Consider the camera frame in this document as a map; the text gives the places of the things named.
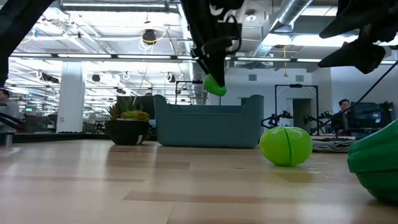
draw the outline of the green object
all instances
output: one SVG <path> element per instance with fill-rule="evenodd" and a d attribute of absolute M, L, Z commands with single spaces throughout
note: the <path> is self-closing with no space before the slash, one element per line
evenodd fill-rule
<path fill-rule="evenodd" d="M 311 156 L 312 139 L 301 128 L 276 127 L 261 136 L 260 148 L 264 157 L 274 164 L 293 167 Z"/>
<path fill-rule="evenodd" d="M 217 96 L 224 96 L 226 93 L 226 87 L 219 86 L 214 77 L 211 74 L 208 74 L 205 77 L 205 81 L 203 82 L 205 86 L 205 90 L 208 90 L 209 93 L 212 93 Z"/>
<path fill-rule="evenodd" d="M 374 197 L 398 204 L 398 120 L 354 143 L 348 167 Z"/>

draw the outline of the black planter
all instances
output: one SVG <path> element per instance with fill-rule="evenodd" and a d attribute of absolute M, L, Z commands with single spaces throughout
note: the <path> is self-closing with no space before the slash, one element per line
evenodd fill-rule
<path fill-rule="evenodd" d="M 145 121 L 108 121 L 107 126 L 113 143 L 128 146 L 141 144 L 149 129 Z"/>

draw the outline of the potted plant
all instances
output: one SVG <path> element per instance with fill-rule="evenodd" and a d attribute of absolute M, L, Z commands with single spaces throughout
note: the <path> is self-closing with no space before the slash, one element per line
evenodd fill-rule
<path fill-rule="evenodd" d="M 149 114 L 137 110 L 133 98 L 118 98 L 118 102 L 110 106 L 108 111 L 108 131 L 113 143 L 118 145 L 141 144 L 149 129 Z"/>

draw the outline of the ceiling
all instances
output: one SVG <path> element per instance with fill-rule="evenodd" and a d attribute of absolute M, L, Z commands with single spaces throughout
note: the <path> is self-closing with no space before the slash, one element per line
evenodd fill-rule
<path fill-rule="evenodd" d="M 243 20 L 243 42 L 241 54 L 250 56 L 253 50 L 261 44 L 264 38 L 262 28 L 266 16 L 279 10 L 281 0 L 274 1 L 248 1 L 246 9 L 253 9 L 256 17 L 253 21 Z M 90 5 L 90 11 L 81 11 L 82 6 Z M 128 10 L 115 11 L 111 3 L 134 3 Z M 189 55 L 190 34 L 178 12 L 178 1 L 170 1 L 170 6 L 177 6 L 173 12 L 153 12 L 145 4 L 163 4 L 163 1 L 133 1 L 133 0 L 64 0 L 62 12 L 59 2 L 54 3 L 37 21 L 32 32 L 27 34 L 15 52 L 19 53 L 53 53 L 53 54 L 154 54 L 154 55 Z M 299 17 L 310 19 L 312 22 L 322 21 L 319 18 L 331 18 L 337 10 L 337 0 L 315 0 Z M 155 45 L 146 45 L 142 41 L 142 34 L 146 29 L 153 29 L 157 42 Z M 292 37 L 301 35 L 295 32 Z M 317 47 L 304 45 L 286 45 L 285 47 L 272 48 L 270 54 L 274 57 L 296 58 L 323 58 L 338 47 Z M 62 79 L 61 60 L 24 60 L 11 59 L 10 74 L 7 84 L 31 85 L 23 88 L 12 88 L 14 97 L 20 97 L 21 104 L 29 101 L 40 102 L 45 108 L 53 106 L 53 110 L 43 109 L 44 114 L 52 113 L 57 109 L 59 85 L 49 85 L 38 78 L 38 71 Z M 174 83 L 167 81 L 167 75 L 174 75 L 176 80 L 192 80 L 201 78 L 204 74 L 193 74 L 190 62 L 147 63 L 147 62 L 84 62 L 87 71 L 86 102 L 95 99 L 96 113 L 105 113 L 105 108 L 113 103 L 116 93 L 114 86 L 130 87 L 127 95 L 163 94 L 174 103 Z M 274 63 L 270 68 L 280 69 L 284 63 Z M 313 69 L 314 64 L 291 63 L 289 68 Z M 92 76 L 100 75 L 101 81 L 94 82 Z M 198 89 L 187 85 L 186 90 L 178 96 L 178 103 L 199 103 Z M 91 103 L 86 103 L 87 114 L 92 113 Z"/>

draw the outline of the green ball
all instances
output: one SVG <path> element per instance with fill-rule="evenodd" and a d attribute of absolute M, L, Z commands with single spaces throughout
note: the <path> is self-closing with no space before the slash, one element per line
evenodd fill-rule
<path fill-rule="evenodd" d="M 264 157 L 274 164 L 293 167 L 311 156 L 312 139 L 301 128 L 276 127 L 261 136 L 260 148 Z"/>

